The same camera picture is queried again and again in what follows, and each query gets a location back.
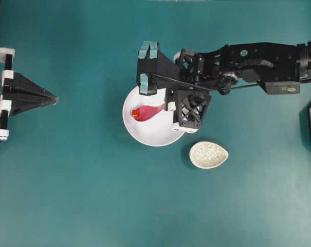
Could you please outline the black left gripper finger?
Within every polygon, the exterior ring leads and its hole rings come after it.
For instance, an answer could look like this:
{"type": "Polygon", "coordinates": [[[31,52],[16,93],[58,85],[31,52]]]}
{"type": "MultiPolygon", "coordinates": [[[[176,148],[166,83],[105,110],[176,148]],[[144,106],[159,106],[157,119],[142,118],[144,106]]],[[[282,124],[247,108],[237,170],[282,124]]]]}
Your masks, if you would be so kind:
{"type": "Polygon", "coordinates": [[[25,92],[33,95],[43,96],[47,98],[52,98],[54,100],[58,100],[58,96],[52,94],[50,91],[46,90],[43,87],[38,86],[25,76],[14,72],[13,78],[5,78],[4,86],[12,87],[14,90],[18,90],[20,92],[25,92]]]}
{"type": "Polygon", "coordinates": [[[9,116],[15,116],[22,112],[45,107],[48,105],[55,105],[57,102],[58,99],[44,99],[43,101],[40,102],[27,101],[27,100],[13,100],[9,116]]]}

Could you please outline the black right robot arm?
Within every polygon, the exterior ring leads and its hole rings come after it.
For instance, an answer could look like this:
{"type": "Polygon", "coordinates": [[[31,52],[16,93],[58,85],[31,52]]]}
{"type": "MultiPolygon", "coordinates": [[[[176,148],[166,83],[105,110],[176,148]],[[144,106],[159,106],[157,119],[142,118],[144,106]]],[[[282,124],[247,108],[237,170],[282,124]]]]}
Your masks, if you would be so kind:
{"type": "Polygon", "coordinates": [[[176,87],[167,89],[175,102],[173,130],[194,133],[202,127],[210,92],[228,95],[240,89],[241,79],[268,95],[298,94],[302,84],[311,83],[311,42],[225,45],[212,52],[182,49],[174,63],[180,75],[172,79],[176,87]]]}

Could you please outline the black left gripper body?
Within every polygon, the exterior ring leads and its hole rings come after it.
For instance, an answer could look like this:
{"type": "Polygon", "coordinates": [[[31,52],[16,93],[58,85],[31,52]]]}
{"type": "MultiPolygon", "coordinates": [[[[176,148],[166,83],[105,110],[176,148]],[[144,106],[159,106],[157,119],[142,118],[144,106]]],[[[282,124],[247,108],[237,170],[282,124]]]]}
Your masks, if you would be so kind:
{"type": "MultiPolygon", "coordinates": [[[[12,63],[15,57],[15,50],[11,48],[0,47],[0,63],[5,65],[5,69],[2,71],[0,76],[0,89],[5,86],[6,79],[14,78],[14,71],[12,70],[12,63]]],[[[9,136],[9,130],[6,127],[6,122],[10,115],[12,106],[12,101],[3,99],[2,94],[0,94],[0,119],[4,123],[0,127],[0,141],[7,140],[9,136]]]]}

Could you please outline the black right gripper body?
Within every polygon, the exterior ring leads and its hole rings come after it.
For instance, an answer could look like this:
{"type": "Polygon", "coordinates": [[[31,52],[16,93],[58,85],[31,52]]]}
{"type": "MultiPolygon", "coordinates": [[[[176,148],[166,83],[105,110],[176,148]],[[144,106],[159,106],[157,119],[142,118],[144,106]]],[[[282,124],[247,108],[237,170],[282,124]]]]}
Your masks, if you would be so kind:
{"type": "Polygon", "coordinates": [[[203,124],[212,91],[212,55],[182,49],[164,72],[165,110],[173,130],[195,133],[203,124]]]}

